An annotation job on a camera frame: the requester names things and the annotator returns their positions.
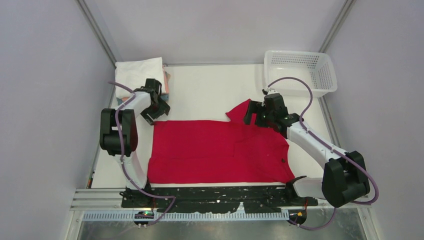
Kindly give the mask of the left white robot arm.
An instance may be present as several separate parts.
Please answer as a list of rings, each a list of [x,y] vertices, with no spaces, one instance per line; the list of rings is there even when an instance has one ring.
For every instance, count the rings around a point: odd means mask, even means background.
[[[110,156],[115,157],[126,180],[125,190],[120,192],[127,208],[146,206],[156,199],[174,204],[175,196],[151,193],[147,172],[141,167],[137,147],[139,143],[136,119],[142,117],[150,126],[162,115],[168,115],[170,106],[162,99],[162,84],[148,78],[136,89],[112,82],[117,88],[129,92],[130,96],[115,108],[104,108],[100,114],[99,145]]]

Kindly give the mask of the red t shirt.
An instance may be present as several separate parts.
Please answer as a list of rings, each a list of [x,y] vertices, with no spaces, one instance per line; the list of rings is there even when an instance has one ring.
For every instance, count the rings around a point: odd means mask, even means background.
[[[153,184],[287,183],[289,144],[271,128],[246,125],[248,101],[228,121],[156,122],[147,176]]]

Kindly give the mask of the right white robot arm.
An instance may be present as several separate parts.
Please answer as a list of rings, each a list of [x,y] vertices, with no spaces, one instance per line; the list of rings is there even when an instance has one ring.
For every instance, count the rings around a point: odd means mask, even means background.
[[[302,115],[288,112],[279,93],[266,95],[262,102],[249,100],[243,122],[250,125],[252,119],[256,126],[271,128],[302,148],[323,169],[322,177],[301,176],[286,184],[296,197],[323,199],[339,208],[370,193],[363,156],[315,134]]]

